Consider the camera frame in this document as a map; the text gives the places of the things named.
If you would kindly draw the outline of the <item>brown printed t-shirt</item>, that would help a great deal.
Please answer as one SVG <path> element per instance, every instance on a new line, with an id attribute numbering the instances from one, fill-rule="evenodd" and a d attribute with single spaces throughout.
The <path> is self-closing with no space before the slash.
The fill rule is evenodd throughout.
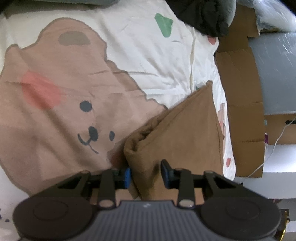
<path id="1" fill-rule="evenodd" d="M 223 173 L 223 134 L 211 81 L 174 108 L 152 118 L 126 140 L 124 154 L 142 200 L 177 200 L 165 188 L 160 162 L 193 174 Z"/>

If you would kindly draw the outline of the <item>brown cardboard sheet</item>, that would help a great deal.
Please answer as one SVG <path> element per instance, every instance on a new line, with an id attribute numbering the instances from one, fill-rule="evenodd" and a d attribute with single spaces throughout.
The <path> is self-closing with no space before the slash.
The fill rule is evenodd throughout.
<path id="1" fill-rule="evenodd" d="M 260 178 L 265 152 L 264 109 L 249 37 L 259 37 L 255 11 L 238 4 L 229 34 L 219 39 L 215 58 L 228 104 L 236 174 Z"/>

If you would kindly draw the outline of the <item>dark grey pillow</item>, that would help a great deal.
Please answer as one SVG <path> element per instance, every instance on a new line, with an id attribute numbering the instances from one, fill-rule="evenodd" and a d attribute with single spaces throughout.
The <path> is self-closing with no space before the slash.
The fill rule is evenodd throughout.
<path id="1" fill-rule="evenodd" d="M 179 20 L 211 37 L 228 35 L 236 11 L 236 1 L 228 0 L 170 0 L 167 4 Z"/>

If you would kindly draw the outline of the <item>blue denim garment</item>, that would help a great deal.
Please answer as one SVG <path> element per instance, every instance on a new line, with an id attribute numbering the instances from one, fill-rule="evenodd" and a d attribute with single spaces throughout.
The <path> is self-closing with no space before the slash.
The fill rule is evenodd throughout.
<path id="1" fill-rule="evenodd" d="M 48 0 L 52 3 L 66 3 L 66 4 L 91 4 L 96 6 L 110 6 L 118 3 L 119 0 Z"/>

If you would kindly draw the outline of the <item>cream bear print bedsheet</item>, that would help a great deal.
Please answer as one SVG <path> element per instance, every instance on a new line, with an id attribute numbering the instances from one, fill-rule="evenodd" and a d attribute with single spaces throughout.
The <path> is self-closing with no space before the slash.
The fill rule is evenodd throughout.
<path id="1" fill-rule="evenodd" d="M 1 12 L 1 240 L 18 240 L 16 205 L 79 171 L 125 163 L 125 139 L 212 81 L 222 160 L 234 179 L 217 38 L 165 1 L 110 6 L 14 1 Z"/>

